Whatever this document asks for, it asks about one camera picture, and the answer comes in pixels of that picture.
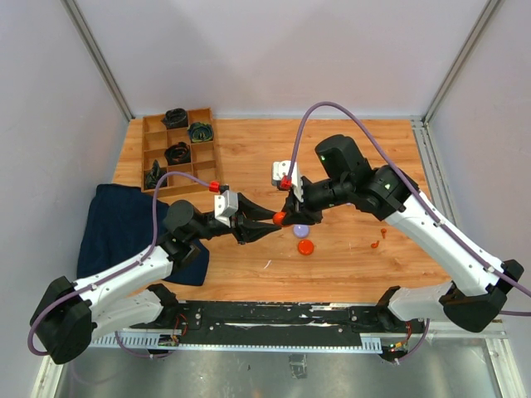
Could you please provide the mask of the purple earbud case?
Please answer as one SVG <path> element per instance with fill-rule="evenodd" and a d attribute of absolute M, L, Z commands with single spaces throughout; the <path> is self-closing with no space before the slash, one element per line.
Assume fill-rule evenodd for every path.
<path fill-rule="evenodd" d="M 304 239 L 309 235 L 309 226 L 307 225 L 294 225 L 293 234 L 298 239 Z"/>

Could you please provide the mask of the orange earbud case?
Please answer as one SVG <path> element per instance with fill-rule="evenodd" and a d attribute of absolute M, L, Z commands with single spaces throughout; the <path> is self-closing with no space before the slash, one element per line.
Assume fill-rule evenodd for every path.
<path fill-rule="evenodd" d="M 314 253 L 314 243 L 307 239 L 300 240 L 297 250 L 301 255 L 312 255 Z"/>
<path fill-rule="evenodd" d="M 275 225 L 278 225 L 278 226 L 282 226 L 283 225 L 283 221 L 285 219 L 285 216 L 286 216 L 286 213 L 283 212 L 283 211 L 279 211 L 279 212 L 276 212 L 273 216 L 272 216 L 272 221 Z"/>

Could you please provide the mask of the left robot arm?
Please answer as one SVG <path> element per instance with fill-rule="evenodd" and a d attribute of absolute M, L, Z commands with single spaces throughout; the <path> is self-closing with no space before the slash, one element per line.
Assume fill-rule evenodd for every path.
<path fill-rule="evenodd" d="M 280 230 L 273 217 L 232 191 L 216 195 L 207 213 L 189 201 L 174 202 L 163 219 L 165 232 L 154 221 L 153 238 L 139 253 L 88 277 L 50 282 L 30 319 L 28 348 L 65 364 L 111 332 L 141 323 L 172 326 L 178 302 L 160 282 L 198 257 L 197 240 L 232 235 L 242 245 L 252 243 Z"/>

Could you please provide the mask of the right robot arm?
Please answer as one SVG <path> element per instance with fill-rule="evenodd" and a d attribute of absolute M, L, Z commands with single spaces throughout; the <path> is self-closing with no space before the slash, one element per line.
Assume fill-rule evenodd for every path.
<path fill-rule="evenodd" d="M 282 211 L 283 225 L 314 225 L 322 212 L 350 203 L 415 241 L 451 277 L 424 288 L 395 286 L 378 301 L 378 326 L 387 332 L 416 318 L 449 320 L 481 332 L 502 311 L 513 284 L 524 272 L 516 260 L 502 261 L 472 242 L 449 222 L 409 177 L 388 165 L 372 168 L 350 137 L 331 136 L 315 148 L 327 178 L 292 179 Z"/>

